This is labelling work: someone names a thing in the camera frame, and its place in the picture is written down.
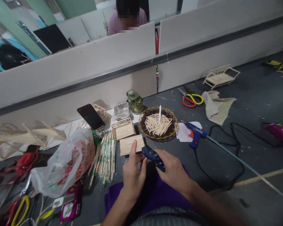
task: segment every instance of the hand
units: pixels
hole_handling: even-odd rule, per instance
[[[124,191],[126,197],[132,201],[136,201],[141,193],[146,179],[146,168],[148,159],[143,154],[136,155],[137,141],[134,140],[129,160],[123,166]]]
[[[195,182],[189,178],[181,161],[165,150],[155,149],[155,151],[166,167],[166,172],[163,172],[156,167],[161,180],[183,196],[187,197]]]

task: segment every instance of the green glass bottle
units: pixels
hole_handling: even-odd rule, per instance
[[[140,115],[144,108],[143,99],[139,96],[137,92],[134,92],[133,90],[129,90],[126,95],[129,101],[129,107],[131,111],[136,115]]]

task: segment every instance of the wrist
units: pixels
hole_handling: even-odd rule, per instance
[[[138,196],[136,197],[136,195],[132,195],[130,192],[125,191],[125,189],[122,188],[120,193],[119,193],[119,198],[127,206],[132,206],[133,207],[135,205],[137,199],[138,199]]]
[[[198,186],[199,186],[199,185],[198,185],[195,181],[189,179],[189,180],[187,181],[186,189],[183,190],[183,191],[180,192],[180,193],[181,193],[187,200],[189,200],[190,202],[193,202],[195,190],[197,189]]]

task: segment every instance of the woven basket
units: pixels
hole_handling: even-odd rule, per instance
[[[159,106],[151,107],[151,108],[144,110],[144,112],[140,115],[139,122],[138,122],[141,131],[147,137],[152,138],[152,139],[157,139],[157,140],[166,139],[166,138],[173,136],[176,133],[176,131],[178,130],[177,119],[176,119],[173,112],[171,112],[169,109],[163,108],[163,107],[161,108],[161,114],[165,115],[167,118],[172,119],[172,124],[170,125],[170,127],[168,128],[166,133],[161,135],[161,136],[158,136],[158,135],[152,134],[152,133],[150,134],[148,132],[148,130],[146,128],[145,120],[147,119],[147,116],[150,116],[150,115],[153,115],[153,114],[156,114],[156,113],[159,113]]]

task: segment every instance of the phone screen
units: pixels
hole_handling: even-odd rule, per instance
[[[85,119],[85,121],[91,126],[93,130],[96,130],[105,125],[101,117],[91,104],[87,104],[78,108],[78,113]]]

